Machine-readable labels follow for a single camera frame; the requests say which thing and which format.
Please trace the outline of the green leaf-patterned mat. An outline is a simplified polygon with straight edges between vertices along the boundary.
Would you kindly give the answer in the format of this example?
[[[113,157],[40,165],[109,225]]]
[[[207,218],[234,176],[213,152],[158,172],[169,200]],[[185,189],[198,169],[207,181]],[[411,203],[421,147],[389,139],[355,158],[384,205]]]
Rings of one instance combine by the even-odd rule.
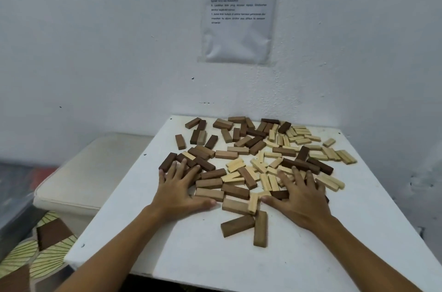
[[[57,213],[48,211],[6,256],[0,261],[0,281],[23,272],[19,280],[48,278],[64,269],[64,257],[77,241]]]

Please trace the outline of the person's right hand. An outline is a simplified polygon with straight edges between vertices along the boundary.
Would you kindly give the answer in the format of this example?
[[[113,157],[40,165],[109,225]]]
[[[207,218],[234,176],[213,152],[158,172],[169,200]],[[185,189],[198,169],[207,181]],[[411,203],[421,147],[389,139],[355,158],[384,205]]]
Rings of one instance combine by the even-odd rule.
[[[307,171],[305,182],[306,191],[293,191],[291,181],[284,172],[279,172],[289,198],[282,200],[287,204],[287,212],[282,214],[294,222],[297,226],[307,229],[313,233],[323,229],[333,219],[331,210],[324,195],[317,190],[317,182],[311,171]]]

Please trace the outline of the printed paper in plastic sleeve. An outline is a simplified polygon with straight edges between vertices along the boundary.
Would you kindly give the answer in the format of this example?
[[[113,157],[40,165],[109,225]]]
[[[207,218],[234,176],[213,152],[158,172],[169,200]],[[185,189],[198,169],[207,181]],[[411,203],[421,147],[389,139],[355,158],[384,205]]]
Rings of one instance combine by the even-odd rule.
[[[202,4],[203,61],[268,64],[277,0],[202,0]]]

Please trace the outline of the clear plastic storage box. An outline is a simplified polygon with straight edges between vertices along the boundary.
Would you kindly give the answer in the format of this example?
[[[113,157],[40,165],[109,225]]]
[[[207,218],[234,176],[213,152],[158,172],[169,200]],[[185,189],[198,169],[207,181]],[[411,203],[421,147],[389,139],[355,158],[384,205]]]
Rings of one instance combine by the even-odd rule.
[[[0,160],[0,262],[45,215],[33,205],[34,191],[57,168]]]

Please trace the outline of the person's left hand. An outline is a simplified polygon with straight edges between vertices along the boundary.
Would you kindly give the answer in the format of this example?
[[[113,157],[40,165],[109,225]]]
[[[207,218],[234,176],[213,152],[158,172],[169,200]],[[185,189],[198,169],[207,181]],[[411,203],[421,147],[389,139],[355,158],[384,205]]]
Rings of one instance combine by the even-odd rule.
[[[174,161],[167,171],[165,184],[158,185],[151,204],[146,207],[149,215],[155,217],[161,223],[176,221],[200,211],[207,211],[192,210],[192,199],[208,197],[192,197],[188,193],[190,183],[200,171],[200,166],[195,166],[187,172],[189,185],[177,182],[177,166],[180,166],[180,163]]]

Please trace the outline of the white cushioned stool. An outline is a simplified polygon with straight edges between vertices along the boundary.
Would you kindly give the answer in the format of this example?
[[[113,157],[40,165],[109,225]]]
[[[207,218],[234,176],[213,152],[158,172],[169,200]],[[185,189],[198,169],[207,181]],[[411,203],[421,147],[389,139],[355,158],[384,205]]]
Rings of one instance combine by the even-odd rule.
[[[55,212],[80,236],[152,139],[126,133],[96,138],[36,188],[34,206]]]

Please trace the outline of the pile of wooden blocks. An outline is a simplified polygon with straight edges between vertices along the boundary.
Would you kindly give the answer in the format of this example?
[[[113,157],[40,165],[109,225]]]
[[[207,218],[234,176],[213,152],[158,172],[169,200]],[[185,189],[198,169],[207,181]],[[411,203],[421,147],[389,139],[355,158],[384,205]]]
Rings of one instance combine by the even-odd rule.
[[[221,224],[222,234],[227,238],[254,229],[254,246],[268,245],[268,214],[259,209],[260,198],[289,198],[280,171],[291,181],[293,166],[303,177],[311,171],[316,182],[338,192],[345,183],[333,176],[333,166],[325,162],[357,163],[345,149],[334,149],[334,138],[322,139],[305,125],[262,118],[256,127],[246,116],[218,118],[212,125],[220,130],[224,145],[217,147],[219,137],[208,136],[207,123],[200,117],[187,122],[185,128],[193,130],[190,140],[183,134],[175,135],[178,151],[170,152],[159,170],[167,172],[174,161],[183,159],[188,166],[185,174],[200,166],[189,186],[195,186],[195,196],[211,198],[222,203],[222,210],[240,214]]]

